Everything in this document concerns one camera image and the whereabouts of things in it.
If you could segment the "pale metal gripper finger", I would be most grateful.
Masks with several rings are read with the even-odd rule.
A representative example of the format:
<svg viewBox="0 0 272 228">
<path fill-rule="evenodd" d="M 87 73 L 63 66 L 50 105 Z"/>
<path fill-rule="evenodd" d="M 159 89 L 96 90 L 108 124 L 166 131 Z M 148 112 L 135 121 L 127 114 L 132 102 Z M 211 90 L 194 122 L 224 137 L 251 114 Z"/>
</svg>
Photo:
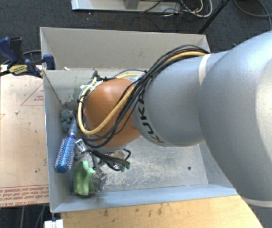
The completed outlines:
<svg viewBox="0 0 272 228">
<path fill-rule="evenodd" d="M 95 170 L 95 173 L 92 176 L 93 185 L 95 187 L 96 192 L 101 192 L 107 181 L 107 174 L 103 172 L 103 170 Z"/>
<path fill-rule="evenodd" d="M 79 161 L 86 155 L 86 146 L 82 139 L 75 141 L 75 161 Z"/>
</svg>

